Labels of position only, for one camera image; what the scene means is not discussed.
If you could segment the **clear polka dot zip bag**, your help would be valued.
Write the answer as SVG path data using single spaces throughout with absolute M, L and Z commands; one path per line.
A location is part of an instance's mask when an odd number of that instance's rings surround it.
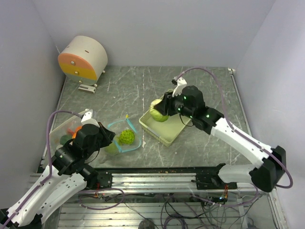
M 58 127 L 53 129 L 50 134 L 50 149 L 55 151 L 60 144 L 60 138 L 63 135 L 67 135 L 67 129 L 75 130 L 76 127 L 81 126 L 81 119 L 77 116 L 73 116 L 68 120 L 64 121 Z

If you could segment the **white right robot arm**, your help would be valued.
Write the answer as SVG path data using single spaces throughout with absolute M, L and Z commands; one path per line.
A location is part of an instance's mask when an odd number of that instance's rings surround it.
M 286 151 L 281 146 L 263 144 L 231 124 L 221 112 L 206 106 L 203 94 L 196 86 L 184 87 L 180 95 L 166 92 L 153 107 L 162 115 L 179 114 L 190 118 L 197 129 L 223 140 L 250 161 L 249 165 L 222 166 L 210 177 L 214 188 L 242 182 L 271 192 L 285 173 Z

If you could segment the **light green cabbage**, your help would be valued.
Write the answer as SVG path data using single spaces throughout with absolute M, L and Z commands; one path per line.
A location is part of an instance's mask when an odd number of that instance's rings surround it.
M 105 147 L 104 151 L 109 155 L 116 155 L 119 153 L 119 149 L 115 143 L 111 143 L 109 146 Z

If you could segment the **green custard apple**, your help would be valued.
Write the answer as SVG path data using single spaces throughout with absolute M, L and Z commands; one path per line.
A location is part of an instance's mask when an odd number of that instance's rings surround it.
M 119 141 L 123 145 L 131 145 L 135 141 L 135 133 L 131 129 L 123 130 L 119 136 Z

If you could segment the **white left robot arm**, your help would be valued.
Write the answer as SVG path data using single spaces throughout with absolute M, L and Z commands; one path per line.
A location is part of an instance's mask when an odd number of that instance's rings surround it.
M 26 194 L 10 208 L 0 211 L 0 227 L 39 229 L 46 219 L 66 200 L 83 189 L 97 185 L 98 172 L 86 164 L 96 151 L 109 146 L 115 133 L 101 123 L 85 124 L 59 147 L 51 164 Z

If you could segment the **clear blue-zipper plastic bag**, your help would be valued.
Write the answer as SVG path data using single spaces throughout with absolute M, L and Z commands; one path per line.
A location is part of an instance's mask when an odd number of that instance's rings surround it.
M 107 129 L 115 133 L 112 143 L 104 148 L 109 155 L 124 154 L 138 149 L 142 145 L 139 132 L 128 114 L 107 125 Z

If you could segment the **dark green avocado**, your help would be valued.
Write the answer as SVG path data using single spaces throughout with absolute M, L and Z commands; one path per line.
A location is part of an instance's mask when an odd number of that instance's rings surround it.
M 63 135 L 61 138 L 60 138 L 60 144 L 61 145 L 65 145 L 66 142 L 68 142 L 69 140 L 71 140 L 71 135 Z

